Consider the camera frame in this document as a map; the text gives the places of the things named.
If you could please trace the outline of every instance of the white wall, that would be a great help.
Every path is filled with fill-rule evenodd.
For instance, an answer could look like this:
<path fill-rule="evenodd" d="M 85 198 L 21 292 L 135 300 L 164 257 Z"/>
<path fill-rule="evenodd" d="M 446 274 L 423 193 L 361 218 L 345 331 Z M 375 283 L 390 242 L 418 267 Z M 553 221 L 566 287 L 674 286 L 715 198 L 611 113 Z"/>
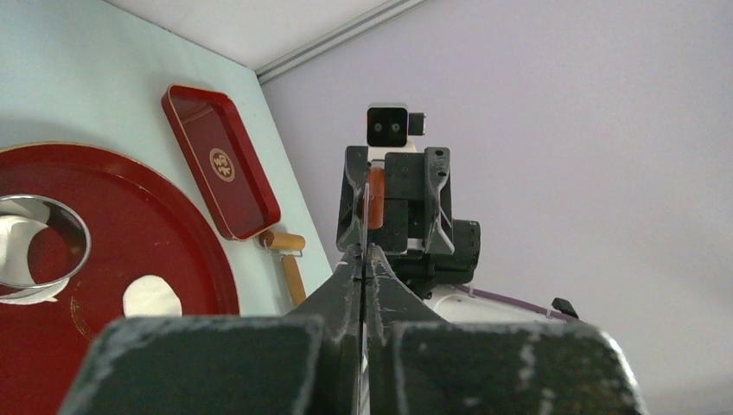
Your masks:
<path fill-rule="evenodd" d="M 331 260 L 344 147 L 407 102 L 478 288 L 569 298 L 655 413 L 733 408 L 733 3 L 436 0 L 265 95 Z"/>

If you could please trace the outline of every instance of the dough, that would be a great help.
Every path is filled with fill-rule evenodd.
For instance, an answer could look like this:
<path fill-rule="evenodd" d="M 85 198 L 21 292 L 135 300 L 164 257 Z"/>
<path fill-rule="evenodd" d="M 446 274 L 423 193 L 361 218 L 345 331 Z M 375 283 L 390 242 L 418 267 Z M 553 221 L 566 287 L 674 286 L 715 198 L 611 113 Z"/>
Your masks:
<path fill-rule="evenodd" d="M 182 316 L 181 300 L 164 279 L 145 275 L 132 282 L 122 296 L 125 317 Z"/>

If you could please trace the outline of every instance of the rectangular tray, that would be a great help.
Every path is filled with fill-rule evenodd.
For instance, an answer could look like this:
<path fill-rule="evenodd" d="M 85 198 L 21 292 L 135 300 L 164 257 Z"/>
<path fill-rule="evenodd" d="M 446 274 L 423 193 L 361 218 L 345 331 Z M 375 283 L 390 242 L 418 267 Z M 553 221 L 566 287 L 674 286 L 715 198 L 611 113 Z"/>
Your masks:
<path fill-rule="evenodd" d="M 234 103 L 171 85 L 161 99 L 219 233 L 244 240 L 280 221 L 280 207 Z"/>

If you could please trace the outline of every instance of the table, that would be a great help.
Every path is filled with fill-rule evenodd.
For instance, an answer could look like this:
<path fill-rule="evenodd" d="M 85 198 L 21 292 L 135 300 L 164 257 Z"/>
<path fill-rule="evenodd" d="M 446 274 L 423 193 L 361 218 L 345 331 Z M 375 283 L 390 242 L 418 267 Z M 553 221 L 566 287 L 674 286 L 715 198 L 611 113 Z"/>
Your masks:
<path fill-rule="evenodd" d="M 214 228 L 160 98 L 172 83 L 221 91 L 239 109 L 282 209 L 276 229 L 307 241 L 298 260 L 306 293 L 330 276 L 252 70 L 100 0 L 0 0 L 0 10 L 0 148 L 68 141 L 123 153 L 171 180 Z M 242 315 L 292 308 L 279 259 L 254 240 L 220 243 Z"/>

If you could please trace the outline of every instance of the red round tray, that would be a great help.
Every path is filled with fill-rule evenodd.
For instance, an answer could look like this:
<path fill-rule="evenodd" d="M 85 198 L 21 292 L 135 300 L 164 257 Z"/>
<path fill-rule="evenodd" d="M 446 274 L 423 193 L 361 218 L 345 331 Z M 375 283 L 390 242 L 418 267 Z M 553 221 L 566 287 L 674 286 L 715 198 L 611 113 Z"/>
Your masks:
<path fill-rule="evenodd" d="M 122 316 L 125 288 L 145 274 L 170 284 L 183 314 L 239 313 L 213 230 L 180 190 L 141 163 L 78 144 L 0 151 L 0 195 L 18 193 L 75 210 L 89 226 L 92 251 L 58 302 L 0 304 L 0 413 L 56 413 L 90 342 Z M 38 262 L 54 260 L 29 258 L 32 269 Z"/>

